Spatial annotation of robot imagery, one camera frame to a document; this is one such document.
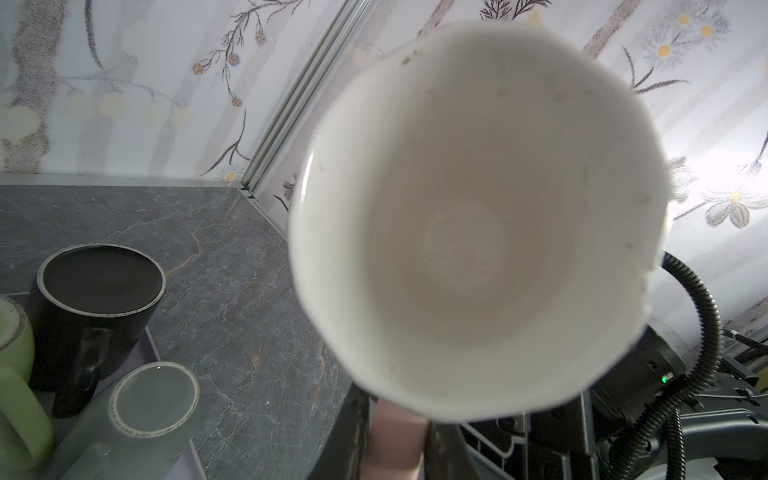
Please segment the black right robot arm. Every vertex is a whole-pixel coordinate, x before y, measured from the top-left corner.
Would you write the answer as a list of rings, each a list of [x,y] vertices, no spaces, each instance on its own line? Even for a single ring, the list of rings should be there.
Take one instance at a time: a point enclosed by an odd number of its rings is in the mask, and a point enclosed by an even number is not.
[[[463,423],[483,479],[600,479],[611,448],[672,379],[681,357],[652,328],[590,390],[536,414]],[[688,479],[767,476],[767,396],[735,359],[678,408]]]

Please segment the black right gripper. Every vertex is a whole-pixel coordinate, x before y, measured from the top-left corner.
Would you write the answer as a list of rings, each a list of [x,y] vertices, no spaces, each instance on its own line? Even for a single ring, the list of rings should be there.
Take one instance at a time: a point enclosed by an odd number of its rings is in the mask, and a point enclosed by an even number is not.
[[[463,423],[461,432],[482,479],[600,477],[587,392],[550,410]]]

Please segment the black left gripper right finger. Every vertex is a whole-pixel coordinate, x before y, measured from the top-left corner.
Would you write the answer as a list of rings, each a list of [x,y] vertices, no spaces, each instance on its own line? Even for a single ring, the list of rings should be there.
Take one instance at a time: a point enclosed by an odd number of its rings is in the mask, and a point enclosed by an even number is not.
[[[479,480],[458,425],[431,423],[424,448],[426,480]]]

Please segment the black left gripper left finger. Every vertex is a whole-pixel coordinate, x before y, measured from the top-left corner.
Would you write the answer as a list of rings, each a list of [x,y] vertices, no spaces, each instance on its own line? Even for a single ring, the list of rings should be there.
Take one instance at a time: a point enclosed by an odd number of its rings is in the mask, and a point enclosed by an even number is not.
[[[359,480],[370,433],[370,396],[352,384],[308,480]]]

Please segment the pink mug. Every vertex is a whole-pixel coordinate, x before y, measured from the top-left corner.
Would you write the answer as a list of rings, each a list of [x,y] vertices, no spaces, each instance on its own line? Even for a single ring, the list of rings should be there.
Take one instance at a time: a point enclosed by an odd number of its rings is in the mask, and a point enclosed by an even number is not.
[[[643,104],[540,27],[438,28],[365,69],[288,227],[308,318],[377,400],[356,479],[411,479],[439,423],[540,412],[636,343],[671,182]]]

